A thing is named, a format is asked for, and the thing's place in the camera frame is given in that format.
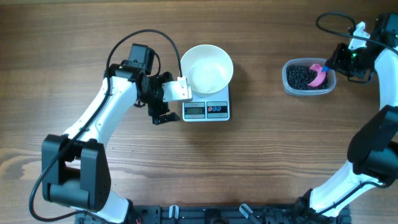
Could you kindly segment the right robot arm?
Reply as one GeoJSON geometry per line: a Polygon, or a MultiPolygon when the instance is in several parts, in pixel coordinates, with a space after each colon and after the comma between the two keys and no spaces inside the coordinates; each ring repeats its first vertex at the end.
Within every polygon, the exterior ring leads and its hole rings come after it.
{"type": "Polygon", "coordinates": [[[297,199],[293,220],[305,223],[331,223],[355,198],[374,187],[388,188],[397,179],[397,13],[380,14],[373,31],[364,24],[353,24],[322,70],[334,70],[351,82],[361,83],[365,74],[377,73],[379,112],[352,138],[347,161],[323,185],[310,189],[297,199]]]}

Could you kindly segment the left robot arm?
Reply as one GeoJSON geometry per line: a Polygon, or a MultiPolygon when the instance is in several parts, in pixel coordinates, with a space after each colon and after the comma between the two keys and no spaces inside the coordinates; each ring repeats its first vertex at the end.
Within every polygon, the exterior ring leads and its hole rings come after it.
{"type": "Polygon", "coordinates": [[[111,190],[106,146],[126,111],[146,106],[154,125],[178,121],[171,101],[190,101],[192,89],[184,76],[151,74],[158,55],[132,44],[128,58],[108,65],[100,91],[80,119],[62,135],[49,134],[42,144],[42,173],[36,186],[43,198],[74,208],[77,220],[139,223],[132,202],[111,190]]]}

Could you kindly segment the pink scoop blue handle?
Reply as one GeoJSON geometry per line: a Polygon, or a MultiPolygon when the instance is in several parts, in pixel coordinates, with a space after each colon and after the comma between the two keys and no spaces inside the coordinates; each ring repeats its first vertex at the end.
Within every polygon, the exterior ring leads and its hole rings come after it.
{"type": "Polygon", "coordinates": [[[317,75],[313,79],[313,81],[311,81],[308,84],[308,86],[310,86],[310,87],[318,87],[325,81],[327,72],[330,70],[330,68],[327,67],[326,65],[322,67],[319,64],[313,64],[310,67],[310,70],[316,72],[317,75]]]}

